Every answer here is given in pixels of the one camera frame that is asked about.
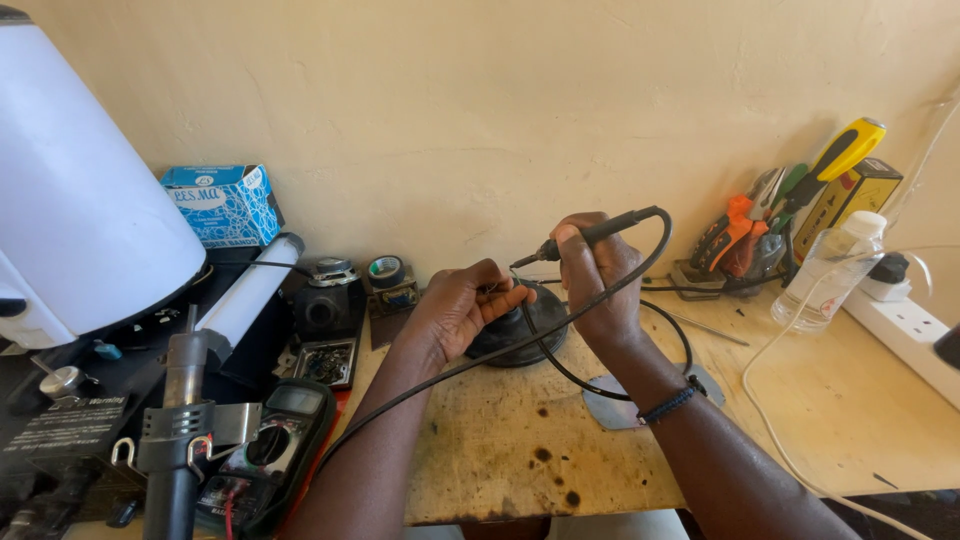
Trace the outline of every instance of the black round base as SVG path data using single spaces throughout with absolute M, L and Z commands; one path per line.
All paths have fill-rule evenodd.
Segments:
M 537 301 L 527 308 L 530 310 L 530 317 L 533 318 L 538 331 L 550 328 L 566 317 L 566 307 L 550 289 L 526 280 L 521 282 L 537 291 Z M 530 337 L 530 335 L 530 328 L 527 327 L 527 322 L 523 319 L 523 313 L 519 307 L 515 307 L 484 327 L 473 339 L 473 343 L 467 347 L 465 354 L 469 358 L 479 358 L 495 353 L 508 345 L 513 345 L 521 339 Z M 551 353 L 556 353 L 557 349 L 560 349 L 560 346 L 564 343 L 565 337 L 566 327 L 563 327 L 561 330 L 544 337 L 543 344 Z M 546 356 L 540 350 L 540 347 L 536 343 L 531 343 L 519 351 L 493 359 L 487 365 L 493 367 L 524 367 L 536 364 L 544 359 L 546 359 Z

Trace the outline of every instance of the white power strip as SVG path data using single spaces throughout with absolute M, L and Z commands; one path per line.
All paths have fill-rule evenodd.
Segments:
M 850 293 L 843 308 L 960 409 L 960 370 L 933 352 L 933 342 L 950 330 L 947 325 L 909 298 L 878 302 L 860 287 Z

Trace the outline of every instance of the multimeter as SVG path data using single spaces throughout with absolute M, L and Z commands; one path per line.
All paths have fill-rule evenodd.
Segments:
M 198 525 L 223 531 L 232 499 L 234 531 L 271 537 L 307 480 L 336 408 L 324 384 L 279 380 L 263 403 L 256 440 L 234 451 L 206 484 L 197 501 Z

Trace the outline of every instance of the plastic water bottle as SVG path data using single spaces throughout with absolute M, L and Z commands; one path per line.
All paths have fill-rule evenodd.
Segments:
M 883 216 L 858 210 L 839 229 L 827 229 L 818 234 L 797 276 L 770 307 L 774 320 L 785 326 L 799 309 L 801 314 L 793 330 L 816 332 L 826 328 L 850 291 L 883 258 L 883 254 L 844 266 L 833 265 L 882 249 L 880 237 L 886 226 L 887 220 Z M 827 273 L 829 275 L 816 286 L 806 305 L 801 306 L 810 287 Z

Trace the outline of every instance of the blue box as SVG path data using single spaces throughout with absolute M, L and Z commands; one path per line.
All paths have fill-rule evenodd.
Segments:
M 283 227 L 263 165 L 170 167 L 160 185 L 205 248 L 265 246 Z

